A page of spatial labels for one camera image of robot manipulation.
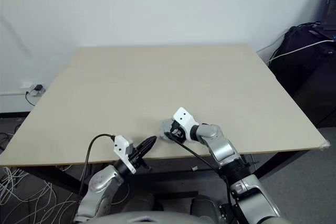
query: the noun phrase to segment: black cylinder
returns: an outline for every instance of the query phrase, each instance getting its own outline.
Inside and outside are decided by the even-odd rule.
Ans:
[[[122,160],[118,160],[116,161],[113,166],[115,167],[115,169],[117,169],[117,171],[119,172],[121,177],[125,177],[127,174],[131,173],[131,171],[128,169],[128,167],[126,166],[126,164],[122,161]]]
[[[226,179],[228,181],[229,186],[242,178],[251,175],[249,169],[240,158],[222,166],[219,169],[219,174],[222,179]]]

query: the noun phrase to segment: monitor screen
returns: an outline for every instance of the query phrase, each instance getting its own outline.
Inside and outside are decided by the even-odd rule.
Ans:
[[[336,25],[336,0],[327,0],[323,18],[324,25]]]

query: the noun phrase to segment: table top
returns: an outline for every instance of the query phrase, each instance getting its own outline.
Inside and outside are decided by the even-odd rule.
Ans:
[[[0,165],[79,164],[100,133],[137,146],[159,135],[161,121],[185,107],[199,123],[217,124],[240,153],[328,146],[256,53],[246,45],[81,48],[43,95]],[[208,150],[187,143],[200,155]],[[190,156],[158,138],[146,158]],[[98,139],[90,162],[118,157]]]

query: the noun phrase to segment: robotic arm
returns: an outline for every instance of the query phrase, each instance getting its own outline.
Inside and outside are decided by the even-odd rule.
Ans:
[[[227,184],[228,194],[230,193],[235,200],[235,204],[232,205],[228,195],[229,205],[240,224],[289,224],[280,217],[275,203],[258,178],[250,173],[240,154],[230,140],[223,135],[219,126],[200,125],[184,108],[179,108],[172,119],[163,121],[160,133],[165,139],[173,140],[181,145],[185,141],[197,141],[208,147],[218,165],[216,172]],[[152,136],[133,148],[131,140],[123,136],[115,137],[114,152],[118,154],[120,160],[91,178],[89,190],[82,199],[74,218],[75,223],[86,221],[96,224],[208,223],[194,216],[160,211],[123,212],[99,218],[109,213],[113,196],[123,183],[123,178],[127,174],[134,174],[140,165],[148,168],[142,157],[152,148],[155,141],[156,136]]]
[[[123,183],[123,178],[134,174],[139,166],[150,169],[142,157],[153,147],[156,136],[151,136],[133,147],[133,141],[123,136],[114,138],[114,152],[120,159],[97,172],[89,182],[89,190],[82,199],[74,223],[86,222],[91,219],[108,215],[112,199]]]
[[[206,145],[218,164],[218,174],[228,184],[236,201],[233,211],[239,223],[287,223],[258,178],[251,174],[240,154],[219,126],[201,124],[184,109],[179,108],[173,120],[166,120],[161,131],[175,141],[197,141]]]

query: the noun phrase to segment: power outlet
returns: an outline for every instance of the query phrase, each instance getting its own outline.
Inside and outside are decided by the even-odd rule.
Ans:
[[[32,83],[32,82],[25,82],[21,87],[24,93],[29,92],[29,95],[32,97],[40,97],[46,92],[46,86],[43,83]]]

